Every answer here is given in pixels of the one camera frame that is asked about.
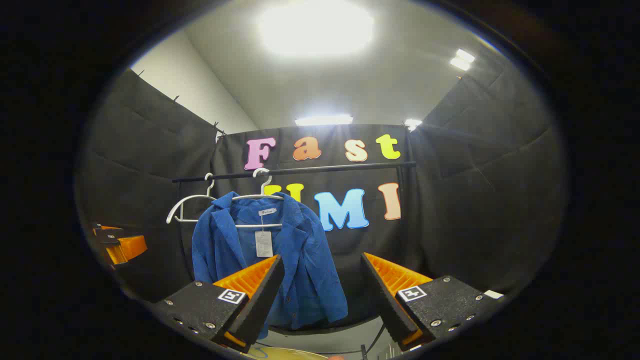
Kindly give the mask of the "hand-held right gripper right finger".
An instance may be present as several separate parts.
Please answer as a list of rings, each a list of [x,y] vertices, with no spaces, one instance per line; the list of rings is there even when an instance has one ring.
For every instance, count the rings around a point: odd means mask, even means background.
[[[505,301],[452,275],[430,278],[370,253],[361,273],[391,339],[402,351],[451,338],[487,320]]]

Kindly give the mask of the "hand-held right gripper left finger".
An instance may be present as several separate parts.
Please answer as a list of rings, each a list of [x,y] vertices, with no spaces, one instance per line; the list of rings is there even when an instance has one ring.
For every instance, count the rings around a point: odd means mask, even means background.
[[[285,276],[281,255],[216,282],[194,281],[150,310],[186,337],[247,353],[258,340]]]

